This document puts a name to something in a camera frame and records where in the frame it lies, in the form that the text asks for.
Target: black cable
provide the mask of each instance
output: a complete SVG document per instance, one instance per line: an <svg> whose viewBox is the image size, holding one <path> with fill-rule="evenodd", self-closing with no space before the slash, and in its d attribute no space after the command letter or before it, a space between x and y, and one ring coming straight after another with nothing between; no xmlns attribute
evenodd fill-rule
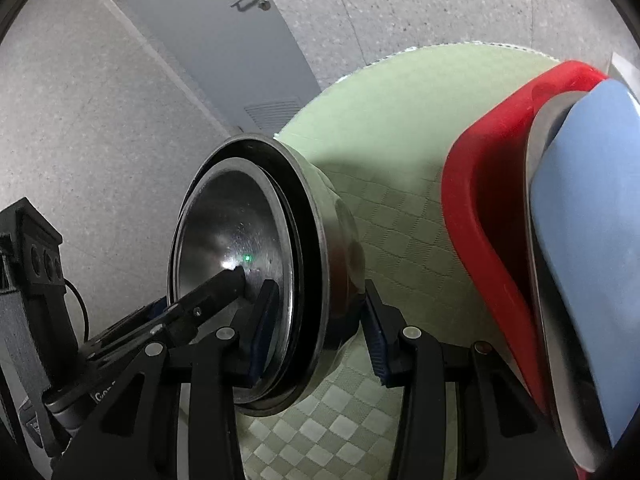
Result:
<svg viewBox="0 0 640 480"><path fill-rule="evenodd" d="M65 278L65 285L71 289L71 292L76 297L76 300L78 300L78 303L80 303L80 308L82 309L82 318L84 319L84 342L86 343L87 341L89 341L89 315L86 312L86 306L84 305L84 301L82 301L82 296L80 296L80 293L74 287L74 284Z"/></svg>

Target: door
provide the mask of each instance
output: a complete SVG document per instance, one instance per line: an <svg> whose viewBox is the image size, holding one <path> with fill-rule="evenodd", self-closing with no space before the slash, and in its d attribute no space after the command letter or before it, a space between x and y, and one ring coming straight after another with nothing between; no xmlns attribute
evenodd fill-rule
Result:
<svg viewBox="0 0 640 480"><path fill-rule="evenodd" d="M271 0L127 3L228 123L246 132L279 131L320 92Z"/></svg>

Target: black clamp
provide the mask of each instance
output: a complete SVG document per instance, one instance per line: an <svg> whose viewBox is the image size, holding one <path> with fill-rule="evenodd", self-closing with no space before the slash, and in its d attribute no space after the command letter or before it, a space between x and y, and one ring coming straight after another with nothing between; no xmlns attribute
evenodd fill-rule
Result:
<svg viewBox="0 0 640 480"><path fill-rule="evenodd" d="M82 368L72 380L42 396L46 409L75 435L148 343L158 341L168 348L187 345L200 325L243 294L244 270L237 267L213 276L159 314L153 315L157 306L153 303L127 316L82 346Z"/></svg>
<svg viewBox="0 0 640 480"><path fill-rule="evenodd" d="M217 478L244 480L233 387L257 381L278 305L278 285L265 280L240 330L220 328L176 348L148 342L84 421L52 478L175 479L180 385L189 382L190 478L210 478L215 471Z"/></svg>
<svg viewBox="0 0 640 480"><path fill-rule="evenodd" d="M446 445L446 382L456 384L458 474L465 480L575 479L560 437L489 343L441 344L408 326L367 281L362 314L374 372L404 386L390 480L441 479Z"/></svg>

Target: light green fabric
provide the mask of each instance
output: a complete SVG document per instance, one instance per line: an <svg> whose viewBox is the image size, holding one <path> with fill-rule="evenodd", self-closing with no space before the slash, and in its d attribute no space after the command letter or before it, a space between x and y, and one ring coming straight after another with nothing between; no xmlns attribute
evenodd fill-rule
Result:
<svg viewBox="0 0 640 480"><path fill-rule="evenodd" d="M442 341L485 339L508 356L444 229L440 172L462 131L555 64L486 44L404 52L334 84L277 136L320 168L354 213L367 277L383 300ZM310 397L265 419L239 417L247 476L385 480L401 394L380 386L359 334ZM449 430L455 440L454 424ZM449 442L446 478L454 478L453 449Z"/></svg>

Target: stainless steel pot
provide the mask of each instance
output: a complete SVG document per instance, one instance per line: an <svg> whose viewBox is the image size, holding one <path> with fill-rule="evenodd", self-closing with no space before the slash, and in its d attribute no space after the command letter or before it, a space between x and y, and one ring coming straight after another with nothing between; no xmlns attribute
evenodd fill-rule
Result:
<svg viewBox="0 0 640 480"><path fill-rule="evenodd" d="M196 175L183 209L207 171L231 157L251 161L271 179L298 244L294 318L299 324L292 334L291 353L271 389L239 405L252 415L271 415L310 393L339 362L345 343L357 330L364 253L353 216L327 177L292 148L264 136L232 137L218 148ZM170 268L175 242L174 237ZM170 301L176 298L175 288L170 276Z"/></svg>
<svg viewBox="0 0 640 480"><path fill-rule="evenodd" d="M294 310L294 255L287 220L264 172L243 158L228 158L213 165L182 208L172 252L174 300L220 271L237 266L244 269L244 298L251 303L265 279L278 284L280 309L266 368L253 388L234 391L236 402L260 399L282 369ZM222 325L228 324L229 313L220 314L226 318L220 321Z"/></svg>

